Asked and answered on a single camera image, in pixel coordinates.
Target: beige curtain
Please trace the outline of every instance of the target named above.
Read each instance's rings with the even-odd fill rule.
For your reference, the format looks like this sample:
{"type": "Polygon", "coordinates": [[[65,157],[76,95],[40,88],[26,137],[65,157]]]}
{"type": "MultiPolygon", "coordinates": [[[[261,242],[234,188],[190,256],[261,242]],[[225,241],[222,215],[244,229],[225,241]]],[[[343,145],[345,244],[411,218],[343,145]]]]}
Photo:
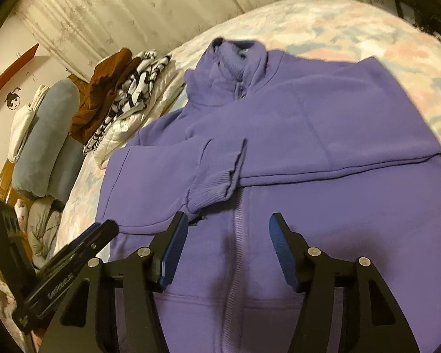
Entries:
{"type": "Polygon", "coordinates": [[[88,81],[96,63],[121,47],[134,53],[155,48],[163,54],[216,24],[275,1],[20,0],[15,14],[69,71],[88,81]]]}

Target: mattress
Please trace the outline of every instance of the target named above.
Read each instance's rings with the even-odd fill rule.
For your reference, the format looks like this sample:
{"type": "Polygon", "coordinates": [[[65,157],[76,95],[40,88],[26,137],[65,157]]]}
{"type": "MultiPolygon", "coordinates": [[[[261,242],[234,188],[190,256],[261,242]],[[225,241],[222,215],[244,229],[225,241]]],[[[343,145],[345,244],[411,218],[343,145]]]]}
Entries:
{"type": "MultiPolygon", "coordinates": [[[[173,51],[178,68],[196,66],[215,37],[256,39],[267,49],[329,61],[377,57],[441,143],[441,44],[398,17],[351,0],[284,0],[217,25],[173,51]]],[[[184,90],[171,110],[187,102],[184,90]]],[[[56,249],[72,241],[96,214],[104,170],[87,155],[62,215],[56,249]]],[[[106,260],[108,251],[100,256],[106,260]]]]}

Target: ribbed cuff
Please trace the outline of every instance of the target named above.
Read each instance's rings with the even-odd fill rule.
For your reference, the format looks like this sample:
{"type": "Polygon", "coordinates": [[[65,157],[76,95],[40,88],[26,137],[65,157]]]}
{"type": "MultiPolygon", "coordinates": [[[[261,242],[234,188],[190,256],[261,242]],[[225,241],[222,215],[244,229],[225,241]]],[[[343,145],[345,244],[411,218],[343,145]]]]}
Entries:
{"type": "Polygon", "coordinates": [[[188,193],[188,210],[201,208],[229,199],[238,182],[245,139],[212,139],[203,151],[196,177],[188,193]]]}

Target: white wall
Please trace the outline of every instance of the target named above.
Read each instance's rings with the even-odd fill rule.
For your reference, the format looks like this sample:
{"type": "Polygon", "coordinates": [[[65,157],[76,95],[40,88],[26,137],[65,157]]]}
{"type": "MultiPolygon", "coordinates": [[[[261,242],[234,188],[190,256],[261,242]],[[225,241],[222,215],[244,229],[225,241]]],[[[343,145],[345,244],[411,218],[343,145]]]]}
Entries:
{"type": "MultiPolygon", "coordinates": [[[[8,17],[0,30],[0,75],[17,60],[17,53],[24,54],[36,43],[32,34],[16,16],[8,17]]],[[[7,94],[16,87],[21,88],[17,92],[21,98],[21,108],[32,101],[40,84],[52,86],[69,74],[47,50],[40,46],[34,59],[16,73],[0,91],[0,171],[8,155],[10,127],[16,112],[7,107],[5,103],[7,94]]]]}

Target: orange board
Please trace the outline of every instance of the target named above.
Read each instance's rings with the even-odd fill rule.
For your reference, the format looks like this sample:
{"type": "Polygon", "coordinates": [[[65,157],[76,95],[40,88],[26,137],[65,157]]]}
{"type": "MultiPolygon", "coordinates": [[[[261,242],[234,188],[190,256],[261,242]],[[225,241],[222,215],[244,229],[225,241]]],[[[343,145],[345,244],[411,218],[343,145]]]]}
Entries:
{"type": "Polygon", "coordinates": [[[0,90],[12,78],[12,76],[14,76],[18,72],[18,70],[20,70],[24,65],[26,65],[29,61],[33,59],[36,51],[38,50],[38,46],[39,44],[34,45],[2,73],[2,75],[0,76],[0,90]]]}

